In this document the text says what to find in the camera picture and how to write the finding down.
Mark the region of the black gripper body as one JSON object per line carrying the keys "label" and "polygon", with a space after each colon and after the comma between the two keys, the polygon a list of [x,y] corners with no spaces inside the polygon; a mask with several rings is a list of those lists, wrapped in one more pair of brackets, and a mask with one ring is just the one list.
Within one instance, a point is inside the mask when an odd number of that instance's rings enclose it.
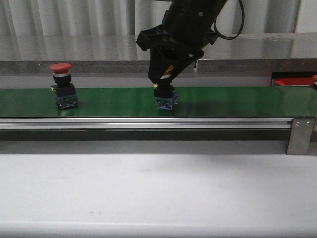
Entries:
{"label": "black gripper body", "polygon": [[215,23],[227,1],[174,0],[165,12],[162,23],[143,30],[137,45],[143,50],[155,51],[171,59],[199,59],[202,48],[212,41]]}

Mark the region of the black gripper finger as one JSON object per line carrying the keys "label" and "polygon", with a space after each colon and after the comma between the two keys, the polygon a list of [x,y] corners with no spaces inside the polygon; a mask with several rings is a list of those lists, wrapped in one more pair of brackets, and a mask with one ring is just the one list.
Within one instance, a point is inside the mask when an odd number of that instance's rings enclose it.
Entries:
{"label": "black gripper finger", "polygon": [[166,70],[173,65],[174,52],[170,47],[151,47],[148,79],[153,84],[170,85],[171,76],[162,79]]}
{"label": "black gripper finger", "polygon": [[183,70],[185,70],[190,64],[194,63],[204,55],[203,50],[195,52],[188,52],[183,50],[173,49],[172,62],[169,64],[169,68],[163,74],[163,79],[175,79]]}

